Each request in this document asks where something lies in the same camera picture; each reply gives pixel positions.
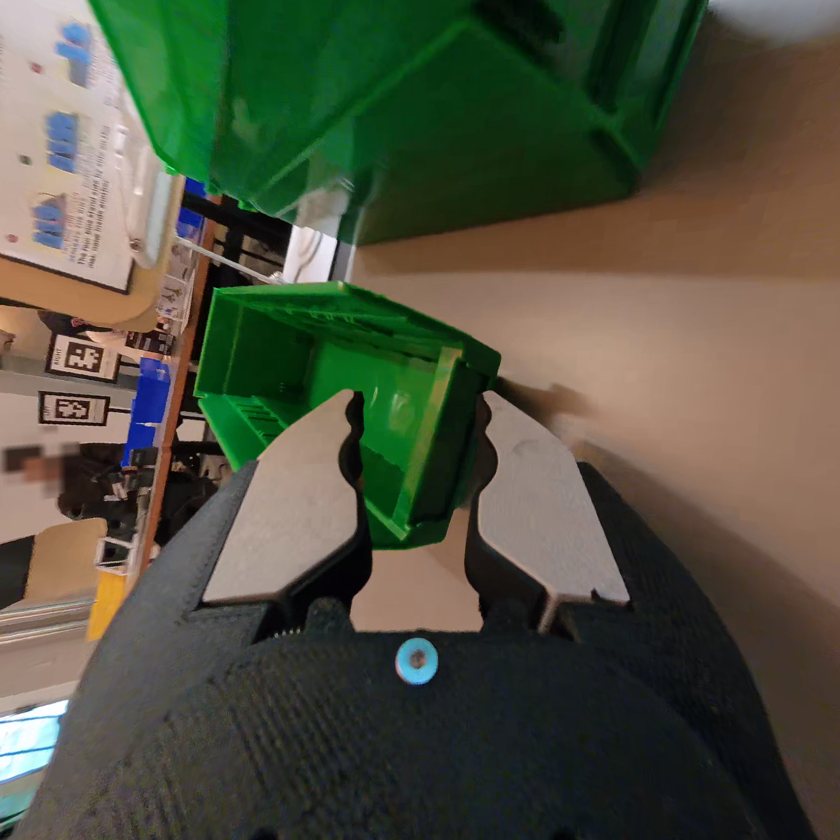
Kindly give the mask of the black and white marker poster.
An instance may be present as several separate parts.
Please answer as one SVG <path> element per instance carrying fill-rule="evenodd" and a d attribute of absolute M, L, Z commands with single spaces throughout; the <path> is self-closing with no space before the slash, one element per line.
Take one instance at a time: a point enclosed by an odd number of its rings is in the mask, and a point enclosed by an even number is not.
<path fill-rule="evenodd" d="M 121 354 L 81 337 L 52 333 L 44 371 L 47 375 L 116 385 Z"/>
<path fill-rule="evenodd" d="M 38 425 L 105 427 L 111 400 L 107 395 L 38 392 Z"/>

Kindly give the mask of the clear acrylic sign holder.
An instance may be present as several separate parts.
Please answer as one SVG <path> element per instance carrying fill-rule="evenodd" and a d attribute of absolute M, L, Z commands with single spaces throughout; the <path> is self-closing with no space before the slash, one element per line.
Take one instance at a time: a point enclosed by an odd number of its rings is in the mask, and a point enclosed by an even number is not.
<path fill-rule="evenodd" d="M 155 307 L 159 319 L 186 325 L 192 306 L 193 282 L 194 273 L 184 277 L 170 274 L 163 276 Z"/>

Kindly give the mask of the white instruction sheet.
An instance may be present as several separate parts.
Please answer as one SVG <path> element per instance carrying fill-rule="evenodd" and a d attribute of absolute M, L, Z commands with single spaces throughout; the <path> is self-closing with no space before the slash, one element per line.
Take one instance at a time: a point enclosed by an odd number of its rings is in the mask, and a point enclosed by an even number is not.
<path fill-rule="evenodd" d="M 89 2 L 1 2 L 1 255 L 127 295 L 122 77 Z"/>

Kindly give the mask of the brown wooden table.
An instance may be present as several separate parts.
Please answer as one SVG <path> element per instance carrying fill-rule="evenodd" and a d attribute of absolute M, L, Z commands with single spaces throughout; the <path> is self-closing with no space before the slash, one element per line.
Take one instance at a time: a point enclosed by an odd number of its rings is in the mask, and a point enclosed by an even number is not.
<path fill-rule="evenodd" d="M 155 541 L 155 534 L 161 523 L 165 489 L 172 466 L 172 446 L 175 441 L 175 430 L 180 420 L 182 402 L 186 392 L 186 379 L 196 346 L 196 331 L 200 321 L 200 310 L 205 297 L 207 273 L 210 265 L 209 258 L 198 256 L 190 317 L 182 331 L 177 355 L 170 364 L 171 386 L 165 407 L 163 425 L 158 429 L 154 438 L 154 445 L 158 450 L 154 467 L 154 480 L 146 496 L 148 501 L 146 509 L 141 511 L 138 517 L 138 529 L 131 541 L 124 565 L 125 571 L 119 573 L 126 574 L 128 577 L 128 590 L 125 600 L 160 550 Z"/>

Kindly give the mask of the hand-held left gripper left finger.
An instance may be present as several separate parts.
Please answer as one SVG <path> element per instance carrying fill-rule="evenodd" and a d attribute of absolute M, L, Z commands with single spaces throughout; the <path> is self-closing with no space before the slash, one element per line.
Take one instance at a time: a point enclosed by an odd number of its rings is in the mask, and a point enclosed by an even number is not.
<path fill-rule="evenodd" d="M 351 608 L 372 573 L 361 490 L 363 414 L 363 394 L 342 390 L 248 465 L 204 605 L 268 603 L 280 618 L 306 618 L 323 597 Z"/>

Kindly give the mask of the white board stand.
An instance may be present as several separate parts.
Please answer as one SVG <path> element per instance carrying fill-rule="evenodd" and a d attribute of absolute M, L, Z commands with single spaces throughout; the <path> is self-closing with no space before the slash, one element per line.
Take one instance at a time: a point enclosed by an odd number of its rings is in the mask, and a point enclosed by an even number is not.
<path fill-rule="evenodd" d="M 262 286 L 292 286 L 329 281 L 339 245 L 336 239 L 312 228 L 293 226 L 283 267 L 267 275 L 243 265 L 240 261 L 228 259 L 213 249 L 197 245 L 188 238 L 175 236 L 174 241 Z"/>

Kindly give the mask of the yellow plastic bin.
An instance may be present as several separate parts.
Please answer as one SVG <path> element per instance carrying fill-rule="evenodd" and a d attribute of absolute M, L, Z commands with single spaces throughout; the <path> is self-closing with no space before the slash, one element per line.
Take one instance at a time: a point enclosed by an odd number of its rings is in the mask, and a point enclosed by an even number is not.
<path fill-rule="evenodd" d="M 87 623 L 87 642 L 97 642 L 102 639 L 125 600 L 128 590 L 127 580 L 126 574 L 99 572 L 97 590 Z"/>

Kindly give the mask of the clear page holder bar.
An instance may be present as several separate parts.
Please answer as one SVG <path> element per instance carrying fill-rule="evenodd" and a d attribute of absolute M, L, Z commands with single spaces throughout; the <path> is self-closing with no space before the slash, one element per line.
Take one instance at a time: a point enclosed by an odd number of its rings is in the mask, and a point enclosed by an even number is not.
<path fill-rule="evenodd" d="M 118 126 L 114 155 L 129 250 L 140 267 L 154 270 L 175 225 L 171 208 L 180 182 L 136 127 Z"/>

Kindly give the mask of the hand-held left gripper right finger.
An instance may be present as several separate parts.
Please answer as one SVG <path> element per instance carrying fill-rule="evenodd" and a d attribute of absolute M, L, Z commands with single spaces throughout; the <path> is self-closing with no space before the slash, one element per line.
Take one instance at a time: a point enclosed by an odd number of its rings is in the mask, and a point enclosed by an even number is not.
<path fill-rule="evenodd" d="M 482 632 L 552 632 L 566 605 L 632 602 L 571 451 L 496 392 L 476 406 L 465 575 Z"/>

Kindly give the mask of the blue plastic bin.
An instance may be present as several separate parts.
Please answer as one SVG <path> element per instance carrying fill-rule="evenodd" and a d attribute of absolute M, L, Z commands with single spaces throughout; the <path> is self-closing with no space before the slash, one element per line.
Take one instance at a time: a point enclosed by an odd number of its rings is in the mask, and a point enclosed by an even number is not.
<path fill-rule="evenodd" d="M 131 422 L 143 426 L 159 424 L 164 419 L 171 376 L 169 365 L 162 360 L 142 358 Z"/>
<path fill-rule="evenodd" d="M 143 449 L 154 445 L 154 436 L 158 429 L 157 423 L 129 423 L 129 432 L 122 452 L 120 465 L 122 468 L 130 466 L 131 454 L 135 449 Z"/>

